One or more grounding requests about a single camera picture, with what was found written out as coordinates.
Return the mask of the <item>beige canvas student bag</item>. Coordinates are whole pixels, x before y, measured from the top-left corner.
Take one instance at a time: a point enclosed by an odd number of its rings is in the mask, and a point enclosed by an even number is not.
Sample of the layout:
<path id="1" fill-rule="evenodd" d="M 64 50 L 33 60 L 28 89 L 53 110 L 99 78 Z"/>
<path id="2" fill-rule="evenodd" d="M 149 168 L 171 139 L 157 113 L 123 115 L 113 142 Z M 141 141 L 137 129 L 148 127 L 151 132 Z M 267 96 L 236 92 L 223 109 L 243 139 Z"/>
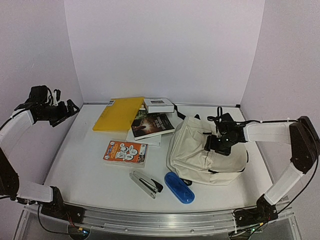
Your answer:
<path id="1" fill-rule="evenodd" d="M 185 117 L 170 139 L 166 166 L 181 179 L 226 186 L 244 173 L 249 154 L 243 143 L 233 146 L 228 156 L 213 150 L 207 151 L 207 133 L 216 133 L 214 124 L 195 117 Z"/>

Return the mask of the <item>silver black stapler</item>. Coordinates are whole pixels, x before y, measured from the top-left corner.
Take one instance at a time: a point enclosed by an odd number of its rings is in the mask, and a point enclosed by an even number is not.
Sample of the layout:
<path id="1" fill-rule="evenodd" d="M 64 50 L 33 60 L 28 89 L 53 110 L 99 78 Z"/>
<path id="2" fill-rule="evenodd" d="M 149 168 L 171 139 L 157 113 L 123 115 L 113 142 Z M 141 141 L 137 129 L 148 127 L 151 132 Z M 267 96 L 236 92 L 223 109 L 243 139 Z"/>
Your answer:
<path id="1" fill-rule="evenodd" d="M 129 177 L 152 199 L 155 199 L 156 194 L 161 193 L 164 188 L 158 181 L 136 170 L 130 172 Z"/>

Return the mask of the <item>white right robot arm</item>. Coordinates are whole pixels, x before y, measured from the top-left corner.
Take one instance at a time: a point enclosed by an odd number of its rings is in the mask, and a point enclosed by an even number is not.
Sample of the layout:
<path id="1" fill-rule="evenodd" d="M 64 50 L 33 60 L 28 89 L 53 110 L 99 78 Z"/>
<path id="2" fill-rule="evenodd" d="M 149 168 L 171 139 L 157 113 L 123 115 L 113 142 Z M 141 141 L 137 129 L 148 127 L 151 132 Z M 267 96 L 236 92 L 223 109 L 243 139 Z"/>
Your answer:
<path id="1" fill-rule="evenodd" d="M 207 135 L 206 151 L 229 156 L 240 143 L 256 143 L 269 170 L 276 167 L 271 158 L 279 161 L 278 176 L 258 198 L 256 206 L 233 212 L 240 227 L 276 220 L 280 214 L 277 203 L 311 169 L 318 168 L 320 138 L 311 119 L 303 115 L 297 119 L 236 121 L 224 113 L 208 116 L 207 120 L 215 124 L 217 132 Z"/>

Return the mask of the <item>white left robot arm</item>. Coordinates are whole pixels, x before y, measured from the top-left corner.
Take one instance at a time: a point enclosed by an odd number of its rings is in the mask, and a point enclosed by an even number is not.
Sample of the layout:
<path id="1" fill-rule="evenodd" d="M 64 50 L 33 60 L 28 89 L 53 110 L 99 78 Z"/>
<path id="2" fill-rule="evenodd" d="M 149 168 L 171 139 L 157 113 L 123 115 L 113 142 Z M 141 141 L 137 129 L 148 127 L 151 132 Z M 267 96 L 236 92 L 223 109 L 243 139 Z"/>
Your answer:
<path id="1" fill-rule="evenodd" d="M 0 127 L 0 197 L 22 205 L 39 204 L 55 217 L 67 213 L 61 191 L 20 179 L 9 161 L 14 147 L 23 135 L 37 122 L 48 122 L 53 128 L 79 113 L 80 108 L 71 100 L 61 100 L 59 89 L 50 90 L 46 85 L 33 86 L 27 100 L 19 104 L 9 119 Z"/>

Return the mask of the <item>yellow hardcover book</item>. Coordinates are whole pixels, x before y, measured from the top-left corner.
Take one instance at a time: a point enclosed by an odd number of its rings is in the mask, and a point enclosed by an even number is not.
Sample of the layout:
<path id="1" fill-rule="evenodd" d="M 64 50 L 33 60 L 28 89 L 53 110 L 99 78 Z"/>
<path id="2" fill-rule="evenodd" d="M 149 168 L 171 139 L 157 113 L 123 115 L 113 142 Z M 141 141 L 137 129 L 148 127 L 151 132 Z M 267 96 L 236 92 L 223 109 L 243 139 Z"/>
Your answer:
<path id="1" fill-rule="evenodd" d="M 92 130 L 94 132 L 128 131 L 143 102 L 144 97 L 111 99 L 99 116 Z"/>

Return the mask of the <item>blue pencil case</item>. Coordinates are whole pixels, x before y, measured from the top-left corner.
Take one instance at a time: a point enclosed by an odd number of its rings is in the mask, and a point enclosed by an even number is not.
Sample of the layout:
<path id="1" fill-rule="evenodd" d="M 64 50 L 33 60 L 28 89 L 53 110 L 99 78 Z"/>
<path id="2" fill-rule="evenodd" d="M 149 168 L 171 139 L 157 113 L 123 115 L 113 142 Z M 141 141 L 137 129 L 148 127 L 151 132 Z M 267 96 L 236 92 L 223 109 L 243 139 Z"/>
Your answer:
<path id="1" fill-rule="evenodd" d="M 183 204 L 191 204 L 195 200 L 195 194 L 174 172 L 168 172 L 164 182 L 173 195 Z"/>

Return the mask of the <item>dark Three Days book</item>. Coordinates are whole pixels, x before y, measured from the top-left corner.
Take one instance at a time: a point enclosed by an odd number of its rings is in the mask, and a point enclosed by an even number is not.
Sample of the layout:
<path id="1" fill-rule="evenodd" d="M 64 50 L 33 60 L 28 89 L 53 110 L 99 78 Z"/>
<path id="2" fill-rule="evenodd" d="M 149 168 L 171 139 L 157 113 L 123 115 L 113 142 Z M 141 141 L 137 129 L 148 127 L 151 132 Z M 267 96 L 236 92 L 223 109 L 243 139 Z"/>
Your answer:
<path id="1" fill-rule="evenodd" d="M 147 113 L 146 110 L 140 109 L 132 122 L 131 131 L 133 138 L 138 141 L 173 133 L 175 127 L 165 113 Z"/>

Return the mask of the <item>white box with photo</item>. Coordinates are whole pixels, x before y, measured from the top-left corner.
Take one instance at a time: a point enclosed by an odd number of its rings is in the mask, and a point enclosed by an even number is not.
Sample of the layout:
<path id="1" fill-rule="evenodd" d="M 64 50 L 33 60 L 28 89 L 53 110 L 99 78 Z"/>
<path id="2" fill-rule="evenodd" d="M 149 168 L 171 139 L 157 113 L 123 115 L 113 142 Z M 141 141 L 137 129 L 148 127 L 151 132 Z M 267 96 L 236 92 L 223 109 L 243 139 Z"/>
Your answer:
<path id="1" fill-rule="evenodd" d="M 173 113 L 174 104 L 167 98 L 144 98 L 144 106 L 149 114 Z"/>

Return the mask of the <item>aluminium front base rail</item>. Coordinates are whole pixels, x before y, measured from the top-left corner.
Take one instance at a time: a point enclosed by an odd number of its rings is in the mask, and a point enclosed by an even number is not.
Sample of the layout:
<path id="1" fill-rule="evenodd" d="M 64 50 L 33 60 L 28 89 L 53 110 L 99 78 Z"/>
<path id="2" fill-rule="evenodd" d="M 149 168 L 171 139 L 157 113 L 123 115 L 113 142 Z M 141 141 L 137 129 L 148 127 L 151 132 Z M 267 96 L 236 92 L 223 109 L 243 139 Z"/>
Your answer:
<path id="1" fill-rule="evenodd" d="M 286 208 L 278 214 L 278 218 L 268 221 L 264 225 L 249 224 L 239 212 L 232 209 L 197 212 L 141 212 L 114 209 L 103 209 L 89 206 L 70 204 L 72 212 L 80 209 L 71 218 L 73 226 L 84 229 L 95 229 L 112 233 L 176 237 L 191 235 L 214 235 L 218 233 L 236 232 L 248 228 L 251 232 L 276 228 L 285 235 L 300 236 L 296 217 L 293 211 Z"/>

